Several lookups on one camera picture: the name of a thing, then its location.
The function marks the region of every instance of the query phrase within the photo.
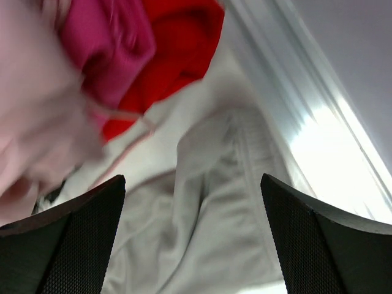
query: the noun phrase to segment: pile of clothes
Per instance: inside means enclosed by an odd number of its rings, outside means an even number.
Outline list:
[[[215,0],[0,0],[0,226],[203,78]]]

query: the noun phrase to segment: red towel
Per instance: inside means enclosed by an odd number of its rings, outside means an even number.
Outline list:
[[[155,57],[142,70],[120,110],[144,113],[184,86],[204,77],[221,36],[224,10],[215,0],[143,0],[156,39]],[[110,120],[107,140],[132,122]]]

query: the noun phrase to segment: gray garment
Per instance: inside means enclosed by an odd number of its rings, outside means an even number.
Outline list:
[[[195,126],[176,170],[127,195],[102,293],[226,294],[282,279],[264,173],[288,181],[257,110]]]

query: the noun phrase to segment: pink blanket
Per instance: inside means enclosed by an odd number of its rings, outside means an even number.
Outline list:
[[[24,0],[0,0],[0,226],[31,214],[39,194],[101,156],[81,79]]]
[[[156,50],[140,0],[72,0],[60,38],[85,75],[84,90],[112,109]],[[98,117],[99,127],[107,120]]]

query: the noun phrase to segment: drawstring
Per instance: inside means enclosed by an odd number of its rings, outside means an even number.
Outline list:
[[[101,104],[99,104],[98,102],[96,102],[95,100],[93,100],[92,98],[88,98],[88,105],[95,110],[96,112],[98,112],[101,115],[104,115],[108,118],[111,119],[116,119],[119,121],[131,121],[131,122],[135,122],[138,119],[140,120],[141,123],[143,123],[147,129],[148,132],[139,136],[136,140],[130,142],[124,149],[123,152],[120,153],[119,156],[117,156],[114,161],[109,165],[109,167],[93,182],[93,184],[91,186],[89,186],[88,190],[91,190],[93,188],[95,188],[96,186],[98,186],[99,184],[101,184],[103,182],[103,180],[113,171],[116,169],[116,167],[121,163],[121,161],[123,161],[123,159],[125,157],[128,156],[128,154],[134,149],[136,148],[137,145],[139,145],[141,142],[147,140],[149,137],[151,137],[152,135],[154,135],[155,131],[156,131],[156,125],[150,121],[148,118],[144,117],[143,115],[141,115],[140,113],[137,112],[128,112],[128,111],[121,111],[121,110],[113,110],[110,108],[107,108]]]

